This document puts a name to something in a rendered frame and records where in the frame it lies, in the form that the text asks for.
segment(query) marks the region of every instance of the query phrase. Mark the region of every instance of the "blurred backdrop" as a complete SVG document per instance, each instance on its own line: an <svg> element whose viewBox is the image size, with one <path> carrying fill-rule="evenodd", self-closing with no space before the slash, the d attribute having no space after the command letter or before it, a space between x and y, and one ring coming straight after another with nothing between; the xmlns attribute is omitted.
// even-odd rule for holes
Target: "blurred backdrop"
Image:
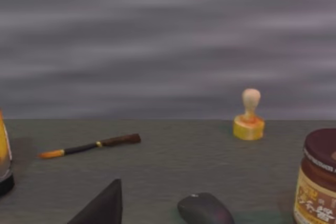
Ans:
<svg viewBox="0 0 336 224"><path fill-rule="evenodd" d="M0 0L6 118L336 119L336 0Z"/></svg>

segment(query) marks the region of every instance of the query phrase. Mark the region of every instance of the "jar label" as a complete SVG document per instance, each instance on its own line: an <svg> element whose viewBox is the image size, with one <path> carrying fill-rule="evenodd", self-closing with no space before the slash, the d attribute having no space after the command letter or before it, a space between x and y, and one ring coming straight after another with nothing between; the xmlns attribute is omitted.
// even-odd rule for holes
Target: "jar label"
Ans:
<svg viewBox="0 0 336 224"><path fill-rule="evenodd" d="M336 224L336 193L311 181L300 169L294 217L298 224Z"/></svg>

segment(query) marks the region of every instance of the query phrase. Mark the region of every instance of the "brush bristles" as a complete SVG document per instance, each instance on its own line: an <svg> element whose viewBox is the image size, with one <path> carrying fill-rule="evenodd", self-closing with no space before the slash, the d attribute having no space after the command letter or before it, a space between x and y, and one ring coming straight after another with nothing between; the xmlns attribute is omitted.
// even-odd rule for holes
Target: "brush bristles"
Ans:
<svg viewBox="0 0 336 224"><path fill-rule="evenodd" d="M64 150L57 150L53 152L44 152L39 154L38 156L40 158L53 158L53 157L62 157L64 156L64 154L65 154Z"/></svg>

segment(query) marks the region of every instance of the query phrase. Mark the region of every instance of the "tabletop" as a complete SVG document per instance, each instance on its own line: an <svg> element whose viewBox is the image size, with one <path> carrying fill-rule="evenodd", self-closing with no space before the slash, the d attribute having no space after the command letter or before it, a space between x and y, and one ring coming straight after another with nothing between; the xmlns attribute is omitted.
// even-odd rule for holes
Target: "tabletop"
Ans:
<svg viewBox="0 0 336 224"><path fill-rule="evenodd" d="M6 120L15 189L0 199L4 224L67 223L121 178L123 224L181 224L176 204L209 192L237 224L291 223L305 136L333 121L266 121L265 137L233 137L221 120ZM139 133L141 144L38 159L39 152Z"/></svg>

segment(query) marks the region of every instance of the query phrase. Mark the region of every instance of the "black computer mouse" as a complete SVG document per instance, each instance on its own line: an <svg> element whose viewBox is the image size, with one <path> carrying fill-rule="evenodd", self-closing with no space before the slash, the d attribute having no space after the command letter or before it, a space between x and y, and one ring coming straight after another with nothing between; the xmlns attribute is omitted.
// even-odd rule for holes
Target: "black computer mouse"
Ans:
<svg viewBox="0 0 336 224"><path fill-rule="evenodd" d="M177 204L187 224L234 224L229 210L210 193L192 194Z"/></svg>

